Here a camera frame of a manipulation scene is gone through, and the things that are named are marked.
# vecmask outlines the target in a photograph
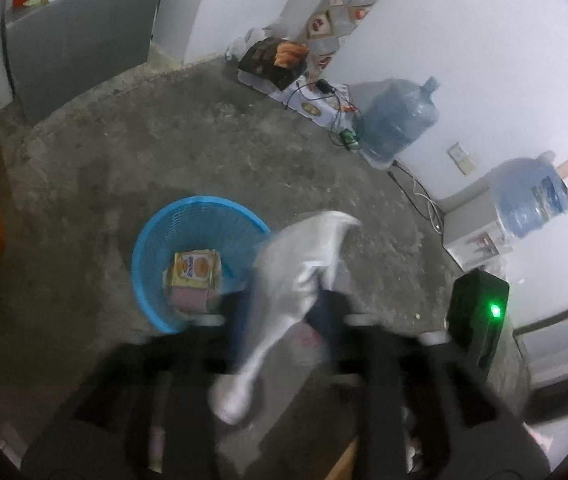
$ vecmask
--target gray cabinet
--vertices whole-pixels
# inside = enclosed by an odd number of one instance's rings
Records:
[[[15,94],[36,123],[74,97],[148,59],[158,0],[56,0],[8,11]]]

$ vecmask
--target large water bottle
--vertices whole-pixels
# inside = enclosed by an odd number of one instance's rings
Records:
[[[398,152],[436,123],[439,112],[430,95],[439,87],[431,77],[419,86],[406,79],[349,86],[359,108],[354,121],[360,153],[378,170],[387,170]]]
[[[544,156],[511,161],[491,193],[506,235],[523,238],[568,211],[568,188]]]

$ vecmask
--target stacked items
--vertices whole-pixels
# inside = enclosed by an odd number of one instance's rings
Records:
[[[248,48],[237,68],[268,80],[283,91],[304,72],[307,55],[308,48],[303,44],[265,38]]]
[[[175,253],[164,277],[168,302],[182,316],[204,314],[219,295],[221,277],[217,251]]]

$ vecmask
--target electrical cable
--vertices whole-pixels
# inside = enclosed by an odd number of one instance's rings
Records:
[[[327,94],[327,95],[323,95],[321,97],[315,97],[315,98],[308,98],[304,95],[304,92],[302,92],[302,88],[306,88],[307,86],[312,85],[313,83],[306,83],[303,84],[302,86],[298,86],[297,88],[295,88],[295,90],[293,90],[293,93],[291,95],[288,96],[288,99],[286,99],[286,103],[284,104],[284,109],[288,109],[289,106],[288,104],[290,103],[290,100],[293,98],[293,96],[297,93],[300,92],[302,94],[302,97],[304,98],[305,101],[319,101],[319,100],[328,100],[331,97],[335,97],[337,99],[337,113],[335,114],[335,117],[333,118],[333,123],[331,124],[331,127],[329,128],[328,131],[328,137],[329,140],[331,141],[331,143],[334,146],[340,146],[341,148],[347,148],[349,149],[349,146],[352,144],[356,144],[361,138],[362,136],[358,135],[356,132],[354,132],[353,135],[353,142],[343,142],[343,140],[340,139],[339,134],[336,133],[335,131],[335,127],[340,124],[340,115],[341,114],[346,114],[346,111],[342,110],[342,100],[344,100],[348,105],[351,106],[351,108],[353,108],[359,115],[360,117],[362,116],[362,113],[360,112],[360,110],[353,104],[351,103],[347,98],[345,98],[344,96],[341,96],[338,91],[328,82],[324,82],[325,83],[325,89],[326,90],[330,90],[331,93]]]
[[[435,201],[429,196],[428,192],[426,191],[426,188],[420,184],[417,179],[414,177],[413,174],[411,174],[408,170],[405,170],[402,166],[400,166],[397,162],[393,163],[393,166],[399,168],[402,172],[404,172],[405,174],[407,174],[409,177],[411,177],[413,179],[413,195],[414,196],[419,196],[421,198],[424,198],[426,200],[426,209],[428,211],[428,216],[426,216],[415,204],[415,202],[411,199],[411,197],[409,196],[409,194],[406,192],[406,190],[401,186],[401,184],[399,183],[399,181],[397,180],[397,177],[393,174],[393,172],[391,170],[388,170],[386,173],[388,174],[388,176],[392,179],[393,182],[395,182],[397,184],[397,187],[399,187],[399,189],[402,191],[402,193],[404,193],[404,195],[407,197],[408,201],[411,203],[411,205],[413,206],[413,208],[417,211],[417,213],[424,218],[425,220],[428,220],[430,222],[430,225],[433,227],[433,230],[441,235],[442,234],[442,226],[443,226],[443,221],[442,221],[442,215],[440,214],[440,208],[438,207],[438,205],[435,203]],[[420,193],[417,191],[416,189],[416,185],[419,184],[420,187],[424,190],[424,193]]]

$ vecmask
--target plastic bag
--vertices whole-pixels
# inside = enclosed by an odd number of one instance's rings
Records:
[[[226,49],[224,57],[227,61],[240,61],[255,43],[266,39],[266,33],[262,28],[252,28],[243,37],[233,40]]]
[[[323,212],[285,228],[258,254],[240,365],[209,391],[211,409],[225,423],[246,414],[266,354],[317,300],[318,274],[325,289],[333,288],[342,240],[353,225],[359,221],[346,213]]]

